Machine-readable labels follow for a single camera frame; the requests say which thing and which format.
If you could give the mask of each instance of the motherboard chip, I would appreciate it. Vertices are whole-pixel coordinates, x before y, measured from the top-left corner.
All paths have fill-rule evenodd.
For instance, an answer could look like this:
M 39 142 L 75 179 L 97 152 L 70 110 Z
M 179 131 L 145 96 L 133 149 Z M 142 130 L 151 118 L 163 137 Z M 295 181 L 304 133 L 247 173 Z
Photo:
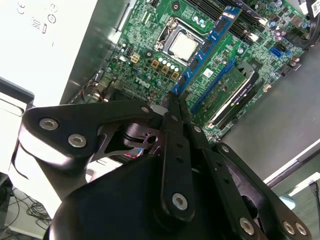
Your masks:
M 170 47 L 170 51 L 174 53 L 178 58 L 188 61 L 196 50 L 198 43 L 182 32 L 178 33 L 178 36 L 174 40 Z
M 203 39 L 199 32 L 183 20 L 170 17 L 158 37 L 154 49 L 187 66 Z

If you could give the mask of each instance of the capacitor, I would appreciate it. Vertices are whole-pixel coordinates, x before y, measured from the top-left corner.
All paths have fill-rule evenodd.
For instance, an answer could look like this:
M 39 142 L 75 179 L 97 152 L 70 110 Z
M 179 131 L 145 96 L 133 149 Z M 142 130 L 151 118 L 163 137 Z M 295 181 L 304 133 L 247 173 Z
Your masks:
M 299 28 L 306 29 L 308 27 L 308 23 L 307 22 L 300 22 L 298 26 L 299 26 Z
M 274 34 L 275 36 L 277 36 L 277 37 L 281 36 L 281 32 L 279 32 L 279 31 L 274 31 L 273 34 Z
M 276 3 L 274 1 L 266 4 L 266 8 L 269 9 L 269 10 L 273 10 L 276 7 L 277 7 L 277 5 L 276 5 Z
M 222 58 L 222 59 L 221 59 L 221 63 L 224 64 L 224 65 L 226 65 L 226 64 L 228 63 L 228 61 L 227 61 L 227 59 Z
M 291 59 L 296 63 L 300 62 L 300 58 L 298 56 L 293 56 Z
M 244 51 L 245 51 L 245 50 L 244 50 L 242 47 L 239 47 L 238 50 L 237 50 L 237 53 L 238 53 L 238 54 L 243 54 Z
M 295 61 L 293 61 L 293 60 L 290 60 L 290 61 L 289 61 L 289 65 L 290 65 L 291 67 L 295 67 L 295 66 L 297 65 L 297 63 L 296 63 Z
M 275 21 L 268 21 L 268 26 L 270 28 L 274 28 L 276 26 L 276 22 Z
M 275 2 L 275 5 L 276 5 L 277 8 L 280 8 L 282 6 L 282 0 L 277 0 Z
M 258 9 L 259 5 L 257 3 L 253 3 L 253 4 L 251 4 L 251 8 L 252 9 Z

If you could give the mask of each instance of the gray surface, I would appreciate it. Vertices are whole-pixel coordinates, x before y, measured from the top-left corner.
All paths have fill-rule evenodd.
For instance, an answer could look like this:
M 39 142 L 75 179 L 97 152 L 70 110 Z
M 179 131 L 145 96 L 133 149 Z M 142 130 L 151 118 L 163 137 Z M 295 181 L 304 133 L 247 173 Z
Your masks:
M 223 139 L 263 180 L 320 138 L 320 48 L 301 61 Z
M 130 0 L 98 0 L 75 59 L 60 104 L 67 104 L 100 68 L 112 42 L 110 38 Z

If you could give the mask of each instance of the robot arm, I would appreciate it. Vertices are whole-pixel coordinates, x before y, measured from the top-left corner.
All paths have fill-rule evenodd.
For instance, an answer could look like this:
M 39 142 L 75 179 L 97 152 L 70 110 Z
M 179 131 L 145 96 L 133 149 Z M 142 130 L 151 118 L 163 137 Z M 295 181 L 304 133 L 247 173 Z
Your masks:
M 10 177 L 36 175 L 49 186 L 40 192 L 62 201 L 45 239 L 311 239 L 229 146 L 208 143 L 171 92 L 151 108 L 136 100 L 32 108 L 18 140 Z M 136 149 L 143 154 L 123 157 Z M 122 166 L 86 184 L 87 165 L 104 157 Z

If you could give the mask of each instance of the metal bolt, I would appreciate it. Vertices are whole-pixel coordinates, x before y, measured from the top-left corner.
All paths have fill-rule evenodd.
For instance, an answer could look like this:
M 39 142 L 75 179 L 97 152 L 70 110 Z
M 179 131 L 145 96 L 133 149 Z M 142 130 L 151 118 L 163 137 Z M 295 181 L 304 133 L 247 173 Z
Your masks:
M 173 194 L 172 202 L 179 210 L 184 211 L 188 208 L 188 201 L 181 193 Z
M 143 107 L 141 107 L 141 110 L 142 110 L 142 111 L 144 111 L 145 113 L 149 113 L 149 109 L 148 109 L 148 108 L 146 108 L 146 107 L 144 107 L 144 106 L 143 106 Z
M 282 224 L 288 233 L 290 233 L 291 235 L 295 235 L 294 228 L 287 221 L 283 221 Z
M 176 29 L 177 26 L 178 26 L 178 24 L 175 21 L 171 24 L 171 28 L 172 29 Z
M 228 153 L 229 152 L 229 148 L 228 147 L 226 147 L 225 145 L 222 145 L 222 150 L 223 151 L 225 151 L 226 153 Z
M 238 54 L 243 54 L 244 51 L 245 51 L 245 50 L 244 50 L 243 48 L 239 47 L 238 50 L 237 50 L 237 53 L 238 53 Z
M 68 137 L 68 142 L 72 147 L 83 148 L 87 144 L 87 140 L 84 136 L 79 134 L 72 134 Z
M 201 128 L 198 126 L 194 126 L 194 130 L 196 130 L 198 133 L 201 133 Z
M 178 122 L 178 118 L 177 118 L 176 116 L 172 115 L 171 118 L 172 118 L 173 120 L 175 120 L 176 122 Z
M 300 223 L 296 222 L 295 226 L 302 235 L 307 236 L 307 231 Z
M 255 229 L 248 219 L 246 219 L 245 217 L 241 217 L 239 222 L 240 222 L 240 226 L 247 234 L 249 234 L 250 236 L 255 234 Z
M 52 131 L 56 130 L 59 127 L 59 124 L 56 122 L 56 120 L 52 118 L 44 118 L 39 122 L 39 125 L 41 128 Z

